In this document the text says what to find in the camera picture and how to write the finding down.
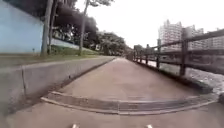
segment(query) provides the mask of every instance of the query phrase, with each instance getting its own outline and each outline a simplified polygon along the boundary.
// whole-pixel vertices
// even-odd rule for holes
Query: concrete curb
[[[85,111],[120,115],[155,115],[198,108],[218,100],[216,94],[192,96],[171,101],[107,101],[73,97],[60,92],[52,92],[42,101]]]
[[[91,59],[45,62],[0,69],[0,111],[18,110],[26,100],[37,101],[49,91],[60,88],[81,75],[115,59]]]

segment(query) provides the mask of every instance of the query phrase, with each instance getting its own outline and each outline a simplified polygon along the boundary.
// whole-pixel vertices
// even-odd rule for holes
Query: green foliage
[[[111,2],[114,2],[114,0],[90,0],[90,5],[93,7],[97,7],[99,5],[110,6]]]
[[[78,49],[62,47],[62,46],[51,46],[52,55],[78,55]],[[83,50],[83,55],[98,55],[99,53],[92,50]]]
[[[126,44],[122,37],[114,33],[99,33],[101,51],[105,55],[122,55],[125,53]]]

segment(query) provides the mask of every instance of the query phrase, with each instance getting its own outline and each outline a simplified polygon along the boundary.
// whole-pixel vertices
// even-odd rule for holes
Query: fence post
[[[188,42],[182,41],[181,42],[181,65],[180,65],[180,76],[184,76],[186,72],[186,53],[188,49]]]
[[[149,60],[148,60],[148,57],[149,57],[149,55],[148,55],[148,53],[146,53],[146,54],[145,54],[145,64],[146,64],[146,65],[148,65],[148,61],[149,61]]]
[[[142,63],[142,51],[140,51],[140,63]]]
[[[157,40],[158,48],[157,48],[157,53],[156,53],[156,68],[158,68],[158,69],[160,67],[160,62],[159,62],[159,60],[160,60],[160,52],[161,52],[161,47],[159,47],[160,45],[161,45],[161,40],[158,39]]]
[[[135,51],[133,52],[133,60],[135,61],[135,58],[136,58],[136,56],[135,56]]]

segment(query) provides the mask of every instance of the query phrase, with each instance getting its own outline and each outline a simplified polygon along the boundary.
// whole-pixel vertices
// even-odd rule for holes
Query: wooden railing
[[[189,43],[198,43],[195,41],[204,41],[206,39],[221,36],[224,36],[224,29],[162,45],[161,41],[158,40],[158,46],[135,51],[132,53],[132,59],[141,63],[145,60],[146,64],[148,64],[148,61],[155,61],[156,68],[158,69],[160,68],[161,63],[180,66],[180,76],[185,75],[186,68],[193,68],[224,75],[224,63],[222,63],[224,62],[224,47],[216,49],[188,49]],[[170,50],[172,46],[175,46],[176,50]]]

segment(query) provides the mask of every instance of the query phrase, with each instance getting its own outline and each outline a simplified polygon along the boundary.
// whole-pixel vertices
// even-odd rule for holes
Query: concrete barrier wall
[[[0,70],[0,109],[24,99],[21,67]]]
[[[0,105],[13,105],[106,62],[112,57],[31,64],[0,69]]]

